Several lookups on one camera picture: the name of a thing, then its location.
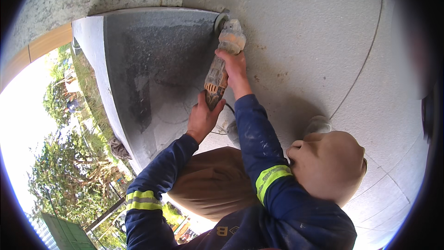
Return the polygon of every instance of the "worker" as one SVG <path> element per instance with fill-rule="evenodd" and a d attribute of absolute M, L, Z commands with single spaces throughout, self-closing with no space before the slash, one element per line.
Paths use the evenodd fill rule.
<path fill-rule="evenodd" d="M 225 209 L 227 215 L 212 230 L 182 245 L 174 240 L 173 231 L 162 216 L 161 194 L 171 190 L 179 175 L 184 177 L 181 171 L 213 130 L 225 104 L 223 99 L 210 111 L 203 91 L 192 108 L 186 134 L 159 153 L 128 188 L 127 248 L 352 249 L 357 234 L 341 207 L 358 189 L 365 174 L 364 149 L 348 133 L 325 130 L 331 130 L 330 122 L 317 117 L 309 125 L 312 133 L 287 149 L 289 163 L 264 107 L 252 93 L 243 52 L 237 56 L 223 50 L 215 53 L 225 60 L 228 85 L 236 99 L 234 109 L 242 170 L 247 175 L 238 174 L 231 179 L 240 178 L 243 183 L 246 179 L 250 181 L 250 194 L 257 200 L 244 203 L 246 207 L 241 209 L 241 205 L 232 204 L 234 212 Z M 231 149 L 220 151 L 230 156 Z M 227 183 L 232 181 L 230 177 L 225 179 Z M 220 186 L 213 190 L 221 192 L 219 203 L 228 203 L 230 199 L 225 199 L 226 192 L 232 190 L 231 194 L 238 194 L 236 189 Z M 205 201 L 200 199 L 194 203 L 199 205 Z M 215 202 L 208 207 L 218 208 Z"/>

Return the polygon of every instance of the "sleeve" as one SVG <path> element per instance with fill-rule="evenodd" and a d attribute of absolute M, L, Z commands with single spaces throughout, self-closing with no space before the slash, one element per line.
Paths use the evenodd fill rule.
<path fill-rule="evenodd" d="M 170 249 L 177 246 L 162 213 L 161 194 L 169 191 L 180 170 L 199 148 L 184 134 L 148 164 L 126 192 L 127 249 Z"/>
<path fill-rule="evenodd" d="M 234 108 L 244 168 L 268 213 L 322 249 L 351 249 L 357 236 L 352 221 L 338 205 L 314 198 L 297 182 L 256 96 L 238 99 Z"/>

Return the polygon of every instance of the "person's right hand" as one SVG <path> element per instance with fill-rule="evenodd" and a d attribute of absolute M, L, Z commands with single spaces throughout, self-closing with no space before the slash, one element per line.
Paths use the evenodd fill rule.
<path fill-rule="evenodd" d="M 231 55 L 225 50 L 216 49 L 214 53 L 225 60 L 228 85 L 233 89 L 235 99 L 252 94 L 247 79 L 247 63 L 244 52 L 241 51 L 238 55 Z"/>

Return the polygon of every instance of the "pavement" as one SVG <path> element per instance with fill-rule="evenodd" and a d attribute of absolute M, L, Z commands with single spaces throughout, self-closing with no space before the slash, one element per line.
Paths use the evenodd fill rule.
<path fill-rule="evenodd" d="M 395 0 L 28 0 L 2 63 L 47 31 L 81 17 L 131 7 L 183 6 L 240 20 L 252 90 L 285 149 L 314 115 L 330 118 L 366 148 L 368 171 L 344 207 L 355 249 L 395 235 L 419 191 L 428 145 L 420 101 L 403 92 L 391 60 Z M 227 102 L 233 106 L 229 89 Z M 210 134 L 199 152 L 231 145 Z"/>

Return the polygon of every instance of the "person in background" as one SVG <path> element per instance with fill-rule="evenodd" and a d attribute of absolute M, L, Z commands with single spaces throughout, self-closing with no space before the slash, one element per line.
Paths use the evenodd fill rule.
<path fill-rule="evenodd" d="M 331 124 L 324 117 L 314 117 L 308 126 L 308 135 L 287 149 L 289 163 L 264 107 L 252 93 L 243 52 L 237 56 L 223 50 L 215 53 L 225 60 L 228 84 L 236 99 L 234 110 L 241 162 L 234 148 L 192 157 L 214 128 L 225 104 L 223 99 L 210 111 L 202 91 L 192 108 L 186 134 L 159 153 L 128 188 L 127 248 L 352 249 L 357 234 L 341 206 L 358 189 L 366 172 L 364 149 L 350 134 L 330 132 Z M 225 163 L 217 164 L 218 157 L 223 157 Z M 184 169 L 190 161 L 196 168 L 188 168 L 186 172 Z M 199 161 L 204 163 L 200 169 L 197 168 Z M 214 170 L 219 175 L 201 176 L 200 182 L 207 188 L 201 189 L 199 195 L 192 175 L 211 168 L 211 164 L 217 165 L 214 168 L 234 168 L 234 173 L 226 174 L 229 169 Z M 190 204 L 196 204 L 201 214 L 209 210 L 210 217 L 216 213 L 214 219 L 220 220 L 212 230 L 178 245 L 162 216 L 160 200 L 163 193 L 177 192 L 175 182 L 184 177 L 189 182 L 186 193 L 176 198 L 186 198 Z M 221 180 L 215 182 L 216 185 L 209 183 L 218 177 Z M 239 195 L 243 191 L 249 193 L 248 203 Z"/>

